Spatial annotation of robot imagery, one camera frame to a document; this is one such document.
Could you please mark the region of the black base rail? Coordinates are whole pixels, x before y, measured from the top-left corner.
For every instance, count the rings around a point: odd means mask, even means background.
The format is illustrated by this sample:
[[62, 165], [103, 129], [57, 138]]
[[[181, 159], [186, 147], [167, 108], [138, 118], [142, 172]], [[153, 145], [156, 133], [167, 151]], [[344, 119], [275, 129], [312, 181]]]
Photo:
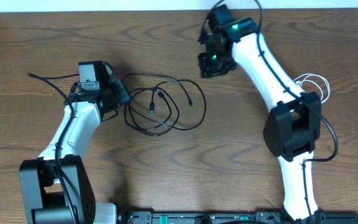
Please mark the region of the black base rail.
[[292, 219], [283, 210], [249, 213], [163, 213], [150, 211], [119, 212], [117, 224], [358, 224], [358, 213], [317, 211], [312, 217]]

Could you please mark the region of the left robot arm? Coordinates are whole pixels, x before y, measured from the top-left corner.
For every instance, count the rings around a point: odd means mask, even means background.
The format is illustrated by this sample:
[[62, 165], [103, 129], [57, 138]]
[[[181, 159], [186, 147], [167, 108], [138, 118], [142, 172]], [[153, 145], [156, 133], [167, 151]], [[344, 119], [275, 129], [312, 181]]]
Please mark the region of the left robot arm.
[[19, 169], [28, 223], [118, 222], [116, 205], [95, 199], [83, 159], [104, 115], [117, 116], [129, 94], [107, 62], [80, 62], [78, 68], [80, 79], [62, 94], [64, 115], [54, 137]]

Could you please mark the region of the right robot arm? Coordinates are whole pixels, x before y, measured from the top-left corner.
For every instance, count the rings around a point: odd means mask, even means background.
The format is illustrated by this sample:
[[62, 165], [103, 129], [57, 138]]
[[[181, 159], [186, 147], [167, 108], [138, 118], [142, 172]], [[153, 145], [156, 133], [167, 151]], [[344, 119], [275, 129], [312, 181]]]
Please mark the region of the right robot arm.
[[317, 93], [305, 93], [277, 62], [260, 27], [249, 17], [235, 19], [226, 5], [214, 6], [201, 27], [198, 41], [206, 47], [198, 55], [201, 76], [212, 78], [240, 66], [255, 85], [268, 109], [263, 129], [269, 151], [278, 158], [283, 176], [283, 206], [296, 222], [317, 221], [311, 165], [319, 138]]

